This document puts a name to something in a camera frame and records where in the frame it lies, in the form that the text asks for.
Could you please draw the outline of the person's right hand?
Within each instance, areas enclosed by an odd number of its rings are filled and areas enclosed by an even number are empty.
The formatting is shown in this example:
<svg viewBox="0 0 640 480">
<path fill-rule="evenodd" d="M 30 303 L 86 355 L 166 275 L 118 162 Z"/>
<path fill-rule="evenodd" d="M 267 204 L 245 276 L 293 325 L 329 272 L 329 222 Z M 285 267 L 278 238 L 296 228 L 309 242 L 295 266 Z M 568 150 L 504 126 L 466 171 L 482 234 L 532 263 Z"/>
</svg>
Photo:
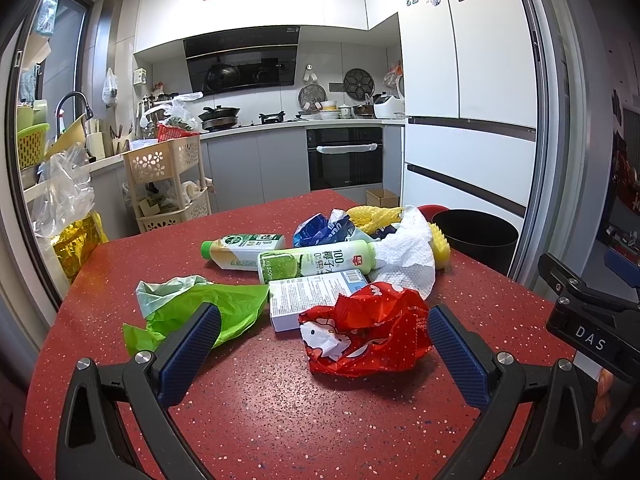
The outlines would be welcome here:
<svg viewBox="0 0 640 480">
<path fill-rule="evenodd" d="M 605 448 L 605 456 L 614 463 L 626 455 L 639 439 L 639 408 L 627 410 L 624 402 L 631 400 L 631 390 L 605 368 L 601 368 L 597 380 L 591 421 L 596 425 L 596 440 L 613 436 Z"/>
</svg>

